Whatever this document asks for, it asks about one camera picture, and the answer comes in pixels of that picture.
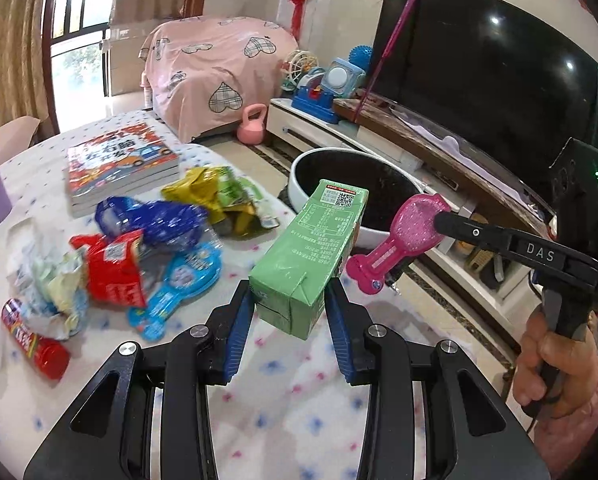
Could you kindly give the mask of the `pink sleeved right forearm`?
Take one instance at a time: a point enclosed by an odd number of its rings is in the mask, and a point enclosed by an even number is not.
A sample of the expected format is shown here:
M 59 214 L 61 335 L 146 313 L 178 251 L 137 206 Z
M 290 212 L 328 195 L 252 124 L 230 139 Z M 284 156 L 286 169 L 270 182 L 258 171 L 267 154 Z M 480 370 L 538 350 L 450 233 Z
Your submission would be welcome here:
M 535 427 L 534 444 L 550 478 L 564 478 L 597 433 L 598 384 L 591 399 L 572 414 L 542 420 Z

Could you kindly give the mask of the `person's right hand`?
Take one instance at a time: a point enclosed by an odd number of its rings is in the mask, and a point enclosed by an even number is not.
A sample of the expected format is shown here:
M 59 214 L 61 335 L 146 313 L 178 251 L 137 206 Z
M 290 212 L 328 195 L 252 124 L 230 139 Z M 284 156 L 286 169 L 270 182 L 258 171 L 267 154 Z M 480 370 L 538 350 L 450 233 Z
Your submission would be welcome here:
M 598 350 L 587 328 L 583 340 L 559 336 L 548 329 L 540 307 L 528 318 L 521 337 L 521 354 L 512 384 L 512 395 L 521 406 L 546 399 L 549 388 L 540 377 L 539 367 L 552 366 L 562 377 L 560 393 L 552 407 L 552 417 L 573 414 L 598 399 Z

